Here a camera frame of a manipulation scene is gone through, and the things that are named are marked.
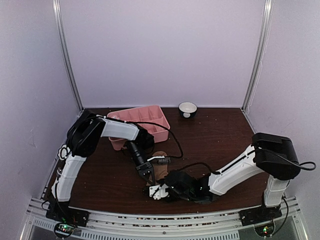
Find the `pink patterned sock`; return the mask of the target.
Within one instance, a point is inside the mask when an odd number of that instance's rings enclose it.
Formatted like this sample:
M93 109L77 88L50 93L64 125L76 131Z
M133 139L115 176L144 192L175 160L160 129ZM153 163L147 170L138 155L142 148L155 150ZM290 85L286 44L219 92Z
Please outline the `pink patterned sock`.
M113 118L113 119L117 119L117 120L120 119L117 115L113 115L112 118Z

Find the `tan brown sock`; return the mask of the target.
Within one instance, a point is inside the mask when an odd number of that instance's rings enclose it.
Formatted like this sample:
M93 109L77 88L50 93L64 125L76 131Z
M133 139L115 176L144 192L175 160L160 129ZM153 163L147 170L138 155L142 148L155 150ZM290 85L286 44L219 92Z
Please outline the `tan brown sock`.
M168 156L166 152L164 151L156 151L153 156ZM169 164L156 164L153 162L150 162L153 165L154 168L154 177L155 177L155 184L160 184L161 179L164 179L165 176L168 174L168 165Z

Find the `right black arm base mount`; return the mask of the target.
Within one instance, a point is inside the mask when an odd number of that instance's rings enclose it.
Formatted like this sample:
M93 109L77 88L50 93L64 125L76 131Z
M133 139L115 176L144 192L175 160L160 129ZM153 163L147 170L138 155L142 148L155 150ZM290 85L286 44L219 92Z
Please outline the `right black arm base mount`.
M255 233L263 238L271 237L276 232L274 220L281 216L282 212L277 207L259 206L239 212L242 226L253 225Z

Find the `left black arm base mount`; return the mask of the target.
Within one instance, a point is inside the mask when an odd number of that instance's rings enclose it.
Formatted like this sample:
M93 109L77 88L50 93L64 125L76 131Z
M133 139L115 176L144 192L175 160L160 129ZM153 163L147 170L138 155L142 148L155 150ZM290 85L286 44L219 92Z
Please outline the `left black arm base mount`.
M58 205L49 206L45 217L56 221L53 233L59 239L69 238L76 233L79 227L86 227L89 220L89 212L74 208L62 208Z

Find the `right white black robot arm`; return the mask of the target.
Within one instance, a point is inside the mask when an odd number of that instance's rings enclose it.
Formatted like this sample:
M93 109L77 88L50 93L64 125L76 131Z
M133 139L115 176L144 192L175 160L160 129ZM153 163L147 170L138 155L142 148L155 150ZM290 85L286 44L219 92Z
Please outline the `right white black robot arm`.
M266 221L281 204L290 181L301 171L314 171L316 167L313 161L299 162L290 138L258 132L238 157L201 178L188 175L183 168L170 171L160 185L161 193L170 199L209 204L249 178L267 173L263 205L256 210L258 219Z

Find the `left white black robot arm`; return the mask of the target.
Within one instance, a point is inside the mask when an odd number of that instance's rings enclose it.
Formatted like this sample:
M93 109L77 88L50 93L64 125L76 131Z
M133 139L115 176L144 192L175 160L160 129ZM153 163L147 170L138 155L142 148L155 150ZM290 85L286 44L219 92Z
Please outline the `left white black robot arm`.
M47 212L61 222L72 218L69 208L72 188L78 173L91 156L101 138L126 140L126 148L138 151L154 146L154 136L141 123L125 121L98 115L85 110L67 132L67 139L58 150L57 156L62 167L57 170L56 180L48 196Z

